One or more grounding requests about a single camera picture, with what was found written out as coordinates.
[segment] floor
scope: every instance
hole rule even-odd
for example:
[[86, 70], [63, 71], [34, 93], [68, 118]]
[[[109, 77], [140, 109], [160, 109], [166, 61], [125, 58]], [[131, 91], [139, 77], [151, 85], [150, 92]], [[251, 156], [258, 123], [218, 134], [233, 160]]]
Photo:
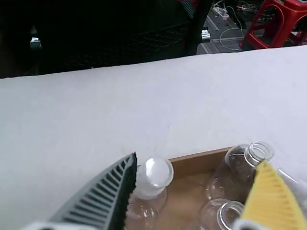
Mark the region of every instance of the floor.
[[243, 39], [242, 33], [231, 19], [223, 21], [221, 17], [216, 16], [213, 12], [209, 12], [205, 26], [211, 34], [211, 40], [208, 43], [202, 43], [197, 48], [197, 54], [216, 54], [216, 53], [230, 53], [240, 52], [242, 49], [239, 47], [240, 41]]

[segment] white table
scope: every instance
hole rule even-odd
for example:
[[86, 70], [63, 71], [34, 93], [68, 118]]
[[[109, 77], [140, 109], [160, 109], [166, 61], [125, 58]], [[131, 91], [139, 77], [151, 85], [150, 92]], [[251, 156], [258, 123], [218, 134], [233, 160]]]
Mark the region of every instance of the white table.
[[49, 218], [136, 151], [172, 158], [265, 140], [307, 180], [307, 46], [0, 80], [0, 229]]

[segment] power strip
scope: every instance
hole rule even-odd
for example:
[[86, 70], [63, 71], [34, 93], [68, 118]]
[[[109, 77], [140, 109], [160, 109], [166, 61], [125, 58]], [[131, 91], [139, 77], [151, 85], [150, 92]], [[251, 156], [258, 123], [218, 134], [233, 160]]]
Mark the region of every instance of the power strip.
[[227, 14], [227, 10], [226, 9], [223, 9], [223, 8], [220, 8], [220, 7], [216, 6], [216, 7], [213, 7], [212, 10], [215, 13], [217, 13], [218, 15], [220, 15], [223, 18], [223, 20], [225, 20], [225, 21], [228, 20], [229, 15]]

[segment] black chair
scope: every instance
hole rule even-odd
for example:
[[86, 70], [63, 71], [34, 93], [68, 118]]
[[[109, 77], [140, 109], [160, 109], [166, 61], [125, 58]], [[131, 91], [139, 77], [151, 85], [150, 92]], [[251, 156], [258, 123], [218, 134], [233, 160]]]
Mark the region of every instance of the black chair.
[[195, 55], [212, 0], [32, 1], [39, 74]]

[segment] bottle neck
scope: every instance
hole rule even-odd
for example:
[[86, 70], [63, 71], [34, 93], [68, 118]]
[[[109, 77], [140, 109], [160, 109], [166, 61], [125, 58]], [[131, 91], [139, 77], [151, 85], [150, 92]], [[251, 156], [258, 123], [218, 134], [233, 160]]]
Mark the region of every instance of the bottle neck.
[[269, 161], [273, 155], [274, 149], [264, 141], [255, 141], [244, 151], [245, 160], [254, 168], [262, 161]]
[[222, 230], [232, 230], [234, 221], [243, 212], [244, 206], [237, 201], [224, 203], [217, 211], [217, 223]]

